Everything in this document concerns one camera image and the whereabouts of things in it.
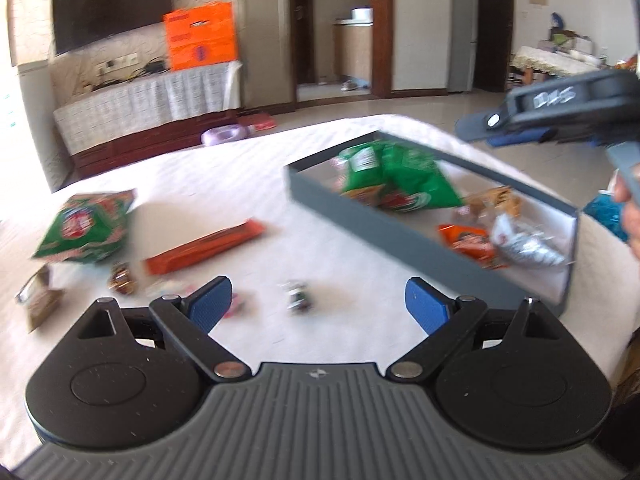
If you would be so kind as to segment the person right hand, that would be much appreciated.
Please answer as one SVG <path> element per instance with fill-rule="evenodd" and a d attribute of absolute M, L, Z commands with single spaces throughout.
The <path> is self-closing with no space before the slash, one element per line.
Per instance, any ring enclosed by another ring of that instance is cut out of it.
<path fill-rule="evenodd" d="M 640 259 L 640 211 L 626 187 L 626 183 L 619 171 L 614 180 L 614 200 L 623 205 L 622 227 L 628 235 L 628 245 L 637 259 Z"/>

